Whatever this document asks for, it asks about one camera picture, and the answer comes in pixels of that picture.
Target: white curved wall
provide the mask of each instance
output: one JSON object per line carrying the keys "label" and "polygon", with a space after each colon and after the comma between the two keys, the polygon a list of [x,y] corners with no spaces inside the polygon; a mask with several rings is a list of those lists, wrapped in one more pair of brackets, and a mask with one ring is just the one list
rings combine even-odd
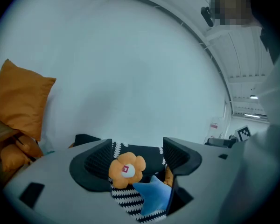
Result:
{"label": "white curved wall", "polygon": [[43,125],[55,149],[78,133],[202,143],[223,115],[223,82],[198,41],[136,0],[22,0],[1,23],[0,67],[7,58],[57,78]]}

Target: orange flower plush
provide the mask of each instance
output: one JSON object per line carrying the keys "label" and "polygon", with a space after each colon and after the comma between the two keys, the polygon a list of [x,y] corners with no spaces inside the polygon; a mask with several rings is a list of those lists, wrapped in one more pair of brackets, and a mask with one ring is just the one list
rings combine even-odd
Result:
{"label": "orange flower plush", "polygon": [[110,165],[109,177],[113,179],[113,186],[117,189],[124,189],[128,184],[139,182],[145,169],[145,160],[141,156],[135,156],[128,152],[118,156]]}

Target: small red sign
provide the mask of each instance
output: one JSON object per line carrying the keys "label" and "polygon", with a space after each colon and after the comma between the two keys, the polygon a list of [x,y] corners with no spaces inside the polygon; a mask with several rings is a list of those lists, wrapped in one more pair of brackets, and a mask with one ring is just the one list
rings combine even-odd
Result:
{"label": "small red sign", "polygon": [[123,168],[122,168],[122,171],[124,172],[124,173],[127,173],[127,171],[129,170],[129,167],[128,166],[123,166]]}

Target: orange cushion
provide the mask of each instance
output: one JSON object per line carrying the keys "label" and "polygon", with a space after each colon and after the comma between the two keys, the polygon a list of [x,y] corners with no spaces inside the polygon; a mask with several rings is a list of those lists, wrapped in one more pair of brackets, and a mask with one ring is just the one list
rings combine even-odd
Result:
{"label": "orange cushion", "polygon": [[7,59],[0,71],[0,121],[40,141],[43,112],[55,81]]}
{"label": "orange cushion", "polygon": [[29,163],[30,159],[15,145],[9,144],[0,152],[4,172],[17,169]]}
{"label": "orange cushion", "polygon": [[16,146],[22,150],[25,154],[31,157],[42,157],[42,150],[39,148],[37,143],[27,135],[20,136],[15,140]]}

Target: ceiling light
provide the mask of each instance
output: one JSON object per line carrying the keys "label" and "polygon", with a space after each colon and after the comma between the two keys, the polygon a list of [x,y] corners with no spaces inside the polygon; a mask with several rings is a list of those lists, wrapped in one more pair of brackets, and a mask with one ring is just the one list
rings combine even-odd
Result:
{"label": "ceiling light", "polygon": [[260,118],[260,116],[252,115],[252,114],[245,114],[245,116],[254,117],[254,118]]}

